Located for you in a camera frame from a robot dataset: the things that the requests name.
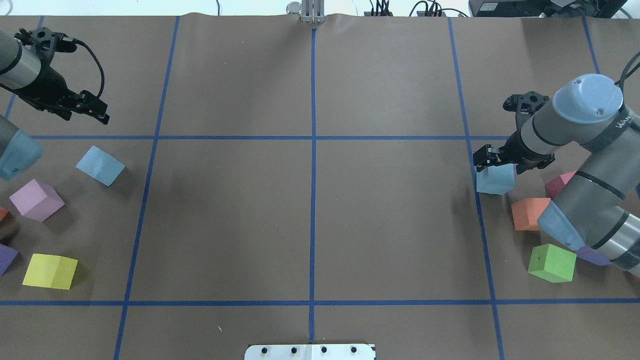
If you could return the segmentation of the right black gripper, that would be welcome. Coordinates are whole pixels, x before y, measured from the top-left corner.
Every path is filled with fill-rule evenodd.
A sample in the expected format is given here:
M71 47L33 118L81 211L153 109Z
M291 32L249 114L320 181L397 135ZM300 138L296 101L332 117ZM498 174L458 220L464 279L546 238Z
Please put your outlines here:
M555 153L537 153L530 150L521 135L510 135L502 148L483 145L473 153L473 166L476 173L482 173L489 167L515 164L516 174L533 169L545 169L556 159Z

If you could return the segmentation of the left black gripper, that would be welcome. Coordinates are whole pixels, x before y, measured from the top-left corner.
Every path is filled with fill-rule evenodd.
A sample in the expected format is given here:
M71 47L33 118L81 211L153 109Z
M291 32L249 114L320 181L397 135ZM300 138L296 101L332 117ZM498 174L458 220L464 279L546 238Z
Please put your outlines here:
M38 77L24 88L14 91L18 97L38 111L47 111L68 121L75 107L77 114L90 116L102 125L110 120L108 105L92 92L83 89L77 93L68 88L66 80L53 68L41 71Z

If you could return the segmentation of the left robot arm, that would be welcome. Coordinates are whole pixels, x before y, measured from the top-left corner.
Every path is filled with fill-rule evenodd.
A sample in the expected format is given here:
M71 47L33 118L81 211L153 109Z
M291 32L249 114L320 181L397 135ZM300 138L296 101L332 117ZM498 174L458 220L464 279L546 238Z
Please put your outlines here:
M11 34L0 33L1 88L11 93L13 100L22 100L39 112L48 112L70 120L73 114L90 116L107 125L108 106L101 96L105 89L105 71L94 51L80 39L47 27L33 30L21 28ZM66 79L52 66L57 53L73 53L83 47L90 54L100 74L96 95L83 89L72 91ZM42 156L42 147L6 116L1 117L0 175L9 182L33 166Z

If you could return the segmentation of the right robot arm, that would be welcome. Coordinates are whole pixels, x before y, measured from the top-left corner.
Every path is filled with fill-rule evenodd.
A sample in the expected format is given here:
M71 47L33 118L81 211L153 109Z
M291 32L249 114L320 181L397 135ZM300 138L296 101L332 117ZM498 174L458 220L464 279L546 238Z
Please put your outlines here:
M620 204L639 184L639 116L624 99L625 82L638 69L634 54L618 80L588 73L553 96L509 96L503 109L514 112L515 132L503 146L484 145L473 153L478 174L507 164L522 174L548 167L554 153L572 142L585 149L589 157L541 213L538 226L567 248L587 246L635 277L639 218Z

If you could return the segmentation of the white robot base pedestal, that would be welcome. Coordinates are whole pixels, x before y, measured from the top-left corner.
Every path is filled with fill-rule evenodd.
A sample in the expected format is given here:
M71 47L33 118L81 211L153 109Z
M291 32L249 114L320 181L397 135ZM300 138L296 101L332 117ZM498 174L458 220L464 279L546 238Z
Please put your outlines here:
M247 347L245 360L375 360L372 344L256 344Z

